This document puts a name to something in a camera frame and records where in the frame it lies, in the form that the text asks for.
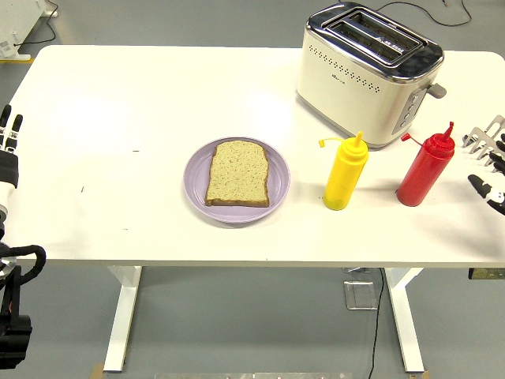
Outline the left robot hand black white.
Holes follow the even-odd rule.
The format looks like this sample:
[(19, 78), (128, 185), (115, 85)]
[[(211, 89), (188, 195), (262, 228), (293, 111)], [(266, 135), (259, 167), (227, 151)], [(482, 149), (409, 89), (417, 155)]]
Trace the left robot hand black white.
[(8, 213), (8, 202), (17, 188), (19, 180), (18, 156), (16, 155), (18, 135), (23, 116), (17, 114), (9, 126), (12, 107), (7, 104), (1, 113), (1, 212)]

